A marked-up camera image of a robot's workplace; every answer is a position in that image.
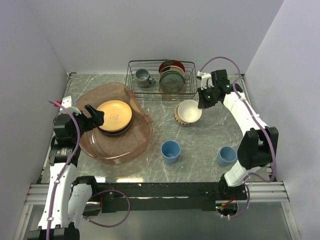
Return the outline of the plain white ceramic bowl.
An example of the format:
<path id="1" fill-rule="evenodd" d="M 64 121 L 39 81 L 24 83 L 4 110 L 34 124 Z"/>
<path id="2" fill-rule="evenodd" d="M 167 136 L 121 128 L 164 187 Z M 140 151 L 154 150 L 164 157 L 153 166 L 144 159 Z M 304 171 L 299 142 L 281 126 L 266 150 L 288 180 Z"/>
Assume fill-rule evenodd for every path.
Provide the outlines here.
<path id="1" fill-rule="evenodd" d="M 178 105 L 177 114 L 183 122 L 192 124 L 201 118 L 202 110 L 198 108 L 197 101 L 187 99 Z"/>

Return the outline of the tan bottom plate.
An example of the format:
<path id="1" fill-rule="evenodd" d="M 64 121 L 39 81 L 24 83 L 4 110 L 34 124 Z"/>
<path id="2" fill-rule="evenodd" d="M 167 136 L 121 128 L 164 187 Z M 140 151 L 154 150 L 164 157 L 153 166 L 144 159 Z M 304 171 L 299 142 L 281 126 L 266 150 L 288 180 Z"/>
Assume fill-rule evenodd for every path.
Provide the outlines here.
<path id="1" fill-rule="evenodd" d="M 124 129 L 132 119 L 132 109 L 124 101 L 109 100 L 102 103 L 98 111 L 104 112 L 104 123 L 99 128 L 106 132 L 117 132 Z"/>

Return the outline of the red rimmed cream plate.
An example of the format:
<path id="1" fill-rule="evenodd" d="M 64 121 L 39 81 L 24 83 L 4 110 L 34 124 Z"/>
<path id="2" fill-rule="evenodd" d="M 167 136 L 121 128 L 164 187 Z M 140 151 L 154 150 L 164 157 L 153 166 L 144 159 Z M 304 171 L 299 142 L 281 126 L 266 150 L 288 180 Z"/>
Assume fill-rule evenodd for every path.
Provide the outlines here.
<path id="1" fill-rule="evenodd" d="M 106 134 L 105 132 L 102 132 L 102 133 L 103 133 L 104 135 L 107 135 L 107 136 L 116 136 L 116 135 L 120 135 L 120 134 L 116 134 L 116 135 L 109 135 L 109 134 Z"/>

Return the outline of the white bear print plate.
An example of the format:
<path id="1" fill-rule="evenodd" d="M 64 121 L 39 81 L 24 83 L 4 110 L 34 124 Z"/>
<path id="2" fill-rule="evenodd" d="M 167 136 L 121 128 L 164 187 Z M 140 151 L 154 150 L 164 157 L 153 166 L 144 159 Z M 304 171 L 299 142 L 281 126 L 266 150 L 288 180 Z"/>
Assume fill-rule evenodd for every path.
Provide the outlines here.
<path id="1" fill-rule="evenodd" d="M 132 121 L 130 121 L 125 127 L 123 127 L 122 129 L 119 130 L 115 130 L 115 131 L 110 131 L 110 130 L 103 130 L 101 127 L 98 127 L 98 129 L 100 131 L 102 131 L 103 133 L 106 133 L 107 135 L 117 135 L 120 134 L 122 132 L 125 132 L 132 124 Z"/>

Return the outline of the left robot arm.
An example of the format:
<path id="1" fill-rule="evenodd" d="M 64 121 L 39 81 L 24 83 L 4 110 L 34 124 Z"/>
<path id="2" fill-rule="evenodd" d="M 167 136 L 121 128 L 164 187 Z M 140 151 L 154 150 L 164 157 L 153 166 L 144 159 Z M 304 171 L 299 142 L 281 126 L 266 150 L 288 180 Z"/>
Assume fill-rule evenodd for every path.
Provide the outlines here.
<path id="1" fill-rule="evenodd" d="M 29 240 L 78 240 L 79 222 L 87 201 L 94 201 L 99 188 L 94 176 L 75 178 L 81 152 L 80 139 L 85 132 L 104 123 L 104 113 L 90 104 L 87 117 L 77 107 L 54 101 L 60 113 L 53 119 L 54 136 L 50 143 L 50 181 L 45 207 L 37 230 Z"/>

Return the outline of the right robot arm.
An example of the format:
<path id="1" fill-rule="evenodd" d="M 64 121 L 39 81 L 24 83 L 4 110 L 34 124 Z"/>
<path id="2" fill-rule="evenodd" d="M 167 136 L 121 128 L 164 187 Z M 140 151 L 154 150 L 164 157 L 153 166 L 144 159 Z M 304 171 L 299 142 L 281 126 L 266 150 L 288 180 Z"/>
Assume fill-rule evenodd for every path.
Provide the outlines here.
<path id="1" fill-rule="evenodd" d="M 279 131 L 269 127 L 250 106 L 237 82 L 230 83 L 225 69 L 196 74 L 201 81 L 198 108 L 208 109 L 221 103 L 229 110 L 240 127 L 242 140 L 237 150 L 237 160 L 224 173 L 218 183 L 223 199 L 230 199 L 244 189 L 244 182 L 268 164 L 275 164 Z"/>

